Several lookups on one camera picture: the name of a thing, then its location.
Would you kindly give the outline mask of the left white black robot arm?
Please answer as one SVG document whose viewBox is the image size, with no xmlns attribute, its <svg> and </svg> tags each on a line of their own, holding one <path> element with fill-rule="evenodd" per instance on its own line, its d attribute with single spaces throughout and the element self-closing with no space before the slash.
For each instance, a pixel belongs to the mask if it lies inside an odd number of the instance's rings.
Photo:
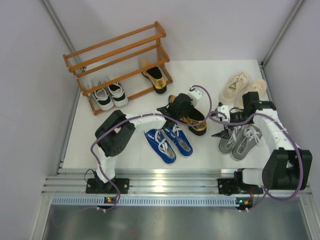
<svg viewBox="0 0 320 240">
<path fill-rule="evenodd" d="M 180 118 L 187 117 L 196 106 L 197 100 L 191 93 L 180 93 L 173 102 L 155 111 L 125 114 L 115 110 L 96 130 L 96 141 L 90 150 L 97 160 L 94 177 L 87 180 L 87 194 L 126 194 L 129 190 L 128 178 L 117 178 L 115 165 L 134 133 L 162 130 L 171 127 Z"/>
</svg>

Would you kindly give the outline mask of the gold loafer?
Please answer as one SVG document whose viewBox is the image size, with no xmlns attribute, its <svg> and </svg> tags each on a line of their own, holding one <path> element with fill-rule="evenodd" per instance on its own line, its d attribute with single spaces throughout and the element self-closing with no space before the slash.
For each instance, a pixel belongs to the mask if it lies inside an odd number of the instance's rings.
<svg viewBox="0 0 320 240">
<path fill-rule="evenodd" d="M 166 80 L 158 66 L 142 71 L 141 74 L 151 82 L 157 94 L 164 94 L 167 91 Z"/>
<path fill-rule="evenodd" d="M 188 129 L 197 136 L 203 136 L 207 132 L 207 122 L 204 120 L 205 116 L 193 106 L 187 117 L 182 117 L 180 122 L 188 125 L 198 124 L 189 126 Z"/>
</svg>

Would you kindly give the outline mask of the black white sneaker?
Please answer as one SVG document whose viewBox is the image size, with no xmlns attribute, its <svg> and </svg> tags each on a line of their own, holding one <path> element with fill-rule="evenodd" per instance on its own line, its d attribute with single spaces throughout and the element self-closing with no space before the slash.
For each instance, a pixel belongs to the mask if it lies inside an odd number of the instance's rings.
<svg viewBox="0 0 320 240">
<path fill-rule="evenodd" d="M 114 102 L 105 88 L 94 91 L 92 95 L 103 111 L 108 111 L 114 107 Z"/>
<path fill-rule="evenodd" d="M 122 107 L 128 103 L 129 100 L 120 82 L 108 85 L 107 89 L 116 107 Z"/>
</svg>

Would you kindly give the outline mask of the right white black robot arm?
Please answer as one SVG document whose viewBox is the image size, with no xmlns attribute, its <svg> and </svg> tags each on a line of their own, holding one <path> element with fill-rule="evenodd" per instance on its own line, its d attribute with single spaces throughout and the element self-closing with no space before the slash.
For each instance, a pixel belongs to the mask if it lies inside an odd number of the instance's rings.
<svg viewBox="0 0 320 240">
<path fill-rule="evenodd" d="M 240 193 L 252 185 L 265 190 L 293 190 L 296 195 L 307 186 L 313 156 L 302 150 L 289 136 L 281 123 L 276 106 L 271 101 L 260 100 L 257 92 L 248 92 L 242 97 L 243 108 L 232 112 L 220 103 L 210 118 L 224 126 L 215 137 L 228 139 L 231 129 L 254 125 L 265 140 L 269 157 L 263 168 L 240 168 L 234 173 L 233 186 Z"/>
</svg>

